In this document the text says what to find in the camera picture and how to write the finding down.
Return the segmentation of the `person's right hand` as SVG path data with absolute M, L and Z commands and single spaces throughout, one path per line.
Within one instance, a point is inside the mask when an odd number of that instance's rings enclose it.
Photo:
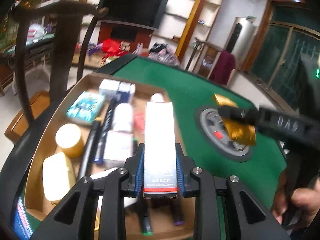
M 286 169 L 284 169 L 279 176 L 278 186 L 271 207 L 272 215 L 280 224 L 288 206 L 285 193 L 286 182 Z M 299 221 L 293 226 L 292 231 L 308 227 L 319 211 L 319 176 L 314 178 L 312 188 L 295 189 L 290 203 L 303 210 Z

